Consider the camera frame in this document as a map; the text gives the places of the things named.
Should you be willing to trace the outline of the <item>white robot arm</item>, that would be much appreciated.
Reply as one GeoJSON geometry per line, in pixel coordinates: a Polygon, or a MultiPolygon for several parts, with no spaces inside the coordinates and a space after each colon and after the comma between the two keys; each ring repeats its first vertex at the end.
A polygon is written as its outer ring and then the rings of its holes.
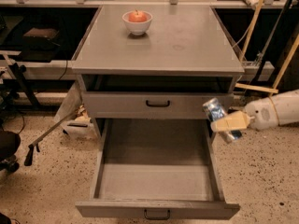
{"type": "Polygon", "coordinates": [[[299,90],[283,92],[252,101],[241,111],[235,111],[211,123],[213,132],[265,130],[299,121],[299,90]]]}

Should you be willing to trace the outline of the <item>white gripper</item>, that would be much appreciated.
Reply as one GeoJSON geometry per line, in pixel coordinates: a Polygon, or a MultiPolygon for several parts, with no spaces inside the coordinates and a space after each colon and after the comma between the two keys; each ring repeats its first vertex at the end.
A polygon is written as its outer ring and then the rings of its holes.
{"type": "Polygon", "coordinates": [[[212,131],[218,133],[244,130],[248,126],[255,130],[265,130],[278,125],[278,116],[270,98],[252,101],[245,105],[244,111],[247,114],[236,111],[213,121],[210,124],[212,131]]]}

